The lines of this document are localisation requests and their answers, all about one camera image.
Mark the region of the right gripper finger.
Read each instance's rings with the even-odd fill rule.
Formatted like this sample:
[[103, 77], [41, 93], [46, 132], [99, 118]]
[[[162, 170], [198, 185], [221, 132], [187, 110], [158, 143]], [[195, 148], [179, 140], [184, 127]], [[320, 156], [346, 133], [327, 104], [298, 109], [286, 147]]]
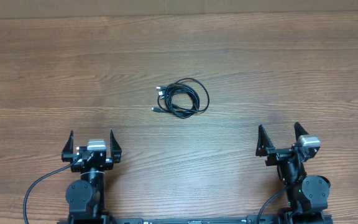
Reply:
[[294, 124], [294, 130], [295, 130], [296, 141], [299, 141], [301, 136], [309, 135], [309, 133], [303, 128], [303, 126], [299, 122], [296, 122]]
[[269, 138], [264, 126], [260, 124], [258, 128], [258, 141], [255, 155], [259, 157], [268, 156], [274, 149], [275, 147]]

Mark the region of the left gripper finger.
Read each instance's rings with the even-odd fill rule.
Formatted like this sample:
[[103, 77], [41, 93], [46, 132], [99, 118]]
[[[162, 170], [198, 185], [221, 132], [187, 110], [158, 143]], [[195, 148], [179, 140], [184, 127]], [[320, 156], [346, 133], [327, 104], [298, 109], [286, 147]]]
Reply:
[[73, 157], [74, 157], [73, 142], [74, 142], [74, 136], [73, 136], [73, 130], [71, 130], [68, 141], [62, 150], [62, 161], [63, 162], [71, 162], [71, 160], [73, 159]]
[[115, 164], [120, 163], [121, 156], [122, 156], [122, 149], [119, 143], [116, 141], [112, 129], [110, 130], [110, 151], [111, 151], [111, 158], [113, 163]]

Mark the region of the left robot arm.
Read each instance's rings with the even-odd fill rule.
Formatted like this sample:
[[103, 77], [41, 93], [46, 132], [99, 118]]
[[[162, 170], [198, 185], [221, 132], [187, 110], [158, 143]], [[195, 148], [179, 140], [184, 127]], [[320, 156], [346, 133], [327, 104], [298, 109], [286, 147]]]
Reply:
[[80, 178], [72, 182], [65, 194], [69, 204], [68, 223], [116, 223], [106, 211], [105, 174], [121, 161], [122, 149], [113, 132], [110, 147], [103, 139], [91, 139], [86, 146], [74, 147], [73, 133], [62, 150], [62, 161], [70, 163]]

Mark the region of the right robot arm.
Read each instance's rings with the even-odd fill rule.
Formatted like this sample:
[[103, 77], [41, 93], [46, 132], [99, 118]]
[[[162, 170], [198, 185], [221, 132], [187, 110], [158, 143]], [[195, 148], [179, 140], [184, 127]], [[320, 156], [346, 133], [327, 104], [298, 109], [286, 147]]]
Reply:
[[[275, 166], [283, 189], [271, 196], [260, 208], [256, 223], [332, 223], [328, 208], [330, 181], [321, 175], [308, 175], [304, 163], [315, 157], [321, 141], [310, 135], [300, 123], [294, 124], [296, 141], [290, 146], [277, 149], [263, 125], [259, 125], [255, 155], [265, 157], [266, 166]], [[286, 194], [288, 207], [281, 208], [276, 215], [264, 215], [270, 202]]]

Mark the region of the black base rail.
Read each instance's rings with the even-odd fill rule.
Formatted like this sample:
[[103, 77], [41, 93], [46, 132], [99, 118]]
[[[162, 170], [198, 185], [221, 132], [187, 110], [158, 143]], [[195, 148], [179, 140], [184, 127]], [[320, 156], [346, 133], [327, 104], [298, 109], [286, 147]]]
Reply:
[[[154, 219], [143, 220], [141, 218], [115, 218], [113, 221], [73, 221], [71, 223], [117, 223], [117, 224], [256, 224], [257, 215], [248, 215], [242, 218], [195, 218], [195, 219]], [[294, 216], [292, 223], [304, 224], [333, 224], [330, 215], [322, 218], [319, 214], [308, 217]]]

